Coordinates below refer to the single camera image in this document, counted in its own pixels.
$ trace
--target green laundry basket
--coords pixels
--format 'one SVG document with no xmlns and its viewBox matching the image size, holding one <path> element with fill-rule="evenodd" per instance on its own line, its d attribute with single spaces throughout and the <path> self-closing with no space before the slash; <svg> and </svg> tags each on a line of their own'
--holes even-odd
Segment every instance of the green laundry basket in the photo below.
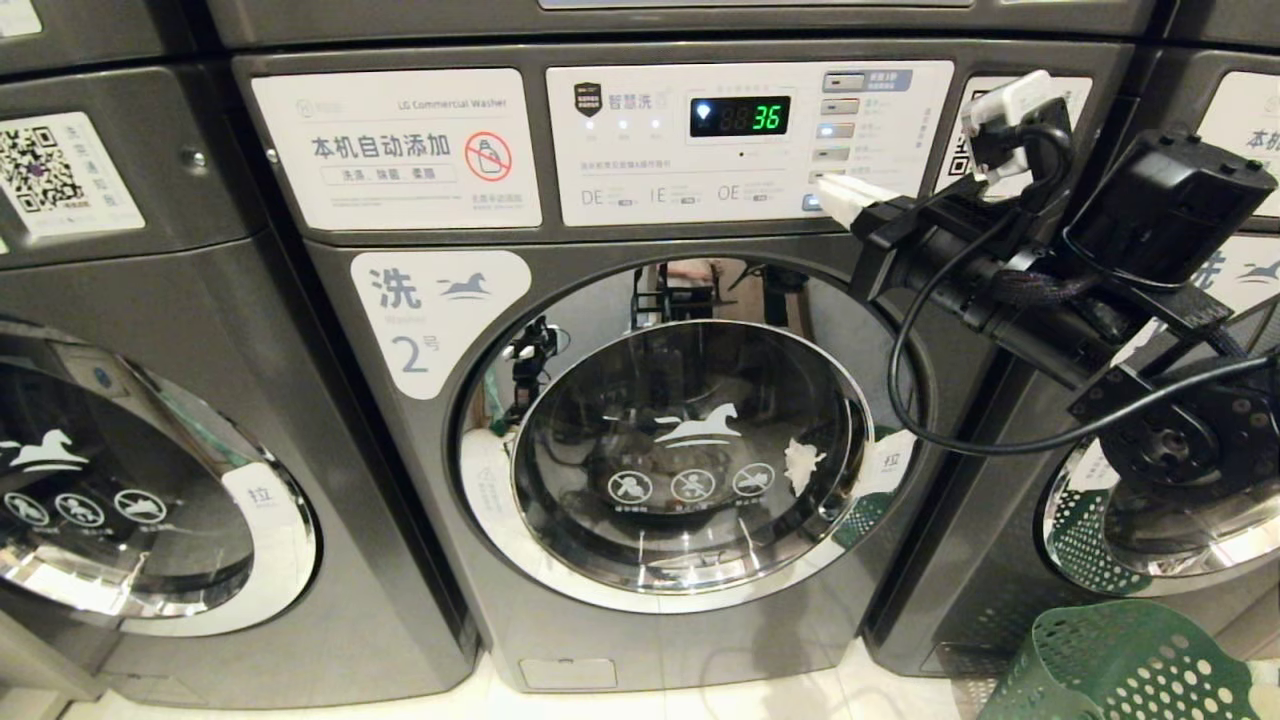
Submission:
<svg viewBox="0 0 1280 720">
<path fill-rule="evenodd" d="M 979 720 L 1258 720 L 1253 682 L 1203 630 L 1155 602 L 1042 614 Z"/>
</svg>

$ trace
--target white floor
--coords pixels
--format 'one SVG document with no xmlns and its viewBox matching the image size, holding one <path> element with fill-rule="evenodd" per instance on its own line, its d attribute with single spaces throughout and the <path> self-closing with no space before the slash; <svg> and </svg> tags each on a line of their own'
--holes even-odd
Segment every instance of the white floor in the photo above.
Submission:
<svg viewBox="0 0 1280 720">
<path fill-rule="evenodd" d="M 645 693 L 521 694 L 485 656 L 475 674 L 439 696 L 349 707 L 212 711 L 143 707 L 115 693 L 76 703 L 61 720 L 960 720 L 947 680 L 900 678 L 854 641 L 832 670 L 780 680 Z"/>
</svg>

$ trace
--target no detergent symbol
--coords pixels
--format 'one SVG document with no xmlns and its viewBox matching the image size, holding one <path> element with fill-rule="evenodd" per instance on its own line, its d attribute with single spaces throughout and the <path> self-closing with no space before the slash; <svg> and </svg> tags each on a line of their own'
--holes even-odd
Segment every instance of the no detergent symbol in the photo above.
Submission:
<svg viewBox="0 0 1280 720">
<path fill-rule="evenodd" d="M 466 155 L 471 174 L 485 182 L 498 182 L 511 174 L 511 147 L 492 132 L 468 137 Z"/>
</svg>

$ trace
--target qr code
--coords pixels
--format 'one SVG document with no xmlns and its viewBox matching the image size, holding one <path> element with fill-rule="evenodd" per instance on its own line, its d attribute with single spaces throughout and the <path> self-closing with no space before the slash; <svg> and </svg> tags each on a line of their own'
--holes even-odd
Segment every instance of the qr code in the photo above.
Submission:
<svg viewBox="0 0 1280 720">
<path fill-rule="evenodd" d="M 27 213 L 88 205 L 49 126 L 0 131 L 0 178 Z"/>
<path fill-rule="evenodd" d="M 987 92 L 989 91 L 974 90 L 973 94 L 969 95 L 969 101 L 973 102 L 974 100 L 982 97 Z M 947 176 L 957 178 L 960 176 L 969 174 L 969 167 L 973 159 L 969 158 L 969 145 L 965 142 L 963 132 L 956 137 L 956 145 L 952 152 L 954 155 L 951 155 L 951 164 L 947 165 Z"/>
</svg>

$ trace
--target black robot mount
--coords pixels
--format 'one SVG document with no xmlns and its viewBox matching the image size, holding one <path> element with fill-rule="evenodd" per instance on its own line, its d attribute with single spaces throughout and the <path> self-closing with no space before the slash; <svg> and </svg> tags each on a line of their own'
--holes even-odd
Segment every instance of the black robot mount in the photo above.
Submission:
<svg viewBox="0 0 1280 720">
<path fill-rule="evenodd" d="M 820 179 L 823 208 L 863 246 L 849 292 L 863 301 L 916 292 L 890 364 L 895 411 L 923 439 L 969 455 L 1041 452 L 1096 436 L 1130 483 L 1217 493 L 1274 477 L 1277 350 L 1248 357 L 1225 331 L 1233 311 L 1190 281 L 1275 178 L 1194 135 L 1143 132 L 1066 229 L 1036 240 L 1073 163 L 1066 104 L 1048 82 L 1032 73 L 963 110 L 986 178 L 969 174 L 919 201 L 852 177 Z M 1033 182 L 1018 197 L 982 199 L 993 179 L 1024 170 Z M 927 302 L 1076 391 L 1066 410 L 1080 427 L 1012 445 L 920 427 L 901 401 L 897 368 Z M 1152 319 L 1167 325 L 1172 346 L 1140 372 L 1117 363 Z M 1180 363 L 1204 345 L 1215 357 Z"/>
</svg>

